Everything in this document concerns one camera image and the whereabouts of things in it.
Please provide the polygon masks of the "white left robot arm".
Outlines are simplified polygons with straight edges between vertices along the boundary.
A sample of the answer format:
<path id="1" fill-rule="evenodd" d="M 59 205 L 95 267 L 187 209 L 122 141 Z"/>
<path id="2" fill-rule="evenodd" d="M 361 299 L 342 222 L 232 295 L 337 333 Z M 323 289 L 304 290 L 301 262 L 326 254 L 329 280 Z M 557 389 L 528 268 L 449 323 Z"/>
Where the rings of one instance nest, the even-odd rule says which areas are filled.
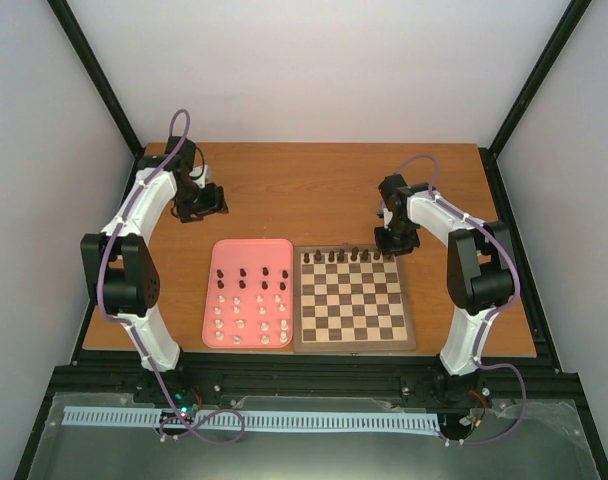
<path id="1" fill-rule="evenodd" d="M 176 368 L 181 347 L 158 307 L 161 280 L 149 242 L 168 206 L 182 223 L 228 212 L 224 189 L 210 180 L 208 165 L 194 164 L 202 156 L 193 141 L 169 136 L 162 154 L 139 160 L 134 184 L 111 221 L 80 244 L 90 299 L 107 321 L 125 329 L 142 366 L 162 372 L 156 388 L 174 403 L 190 395 L 192 378 Z"/>

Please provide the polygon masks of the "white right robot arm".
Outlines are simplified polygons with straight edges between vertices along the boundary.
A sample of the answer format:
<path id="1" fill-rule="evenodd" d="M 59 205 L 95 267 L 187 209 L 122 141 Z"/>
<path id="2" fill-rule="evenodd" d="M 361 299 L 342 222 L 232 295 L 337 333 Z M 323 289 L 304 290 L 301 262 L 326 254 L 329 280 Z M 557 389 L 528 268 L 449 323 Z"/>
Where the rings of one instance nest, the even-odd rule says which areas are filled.
<path id="1" fill-rule="evenodd" d="M 473 373 L 494 320 L 520 295 L 508 228 L 473 217 L 431 185 L 409 185 L 400 174 L 385 177 L 378 190 L 384 224 L 374 236 L 380 252 L 411 253 L 420 246 L 421 228 L 447 247 L 446 285 L 454 313 L 440 360 L 450 376 Z"/>

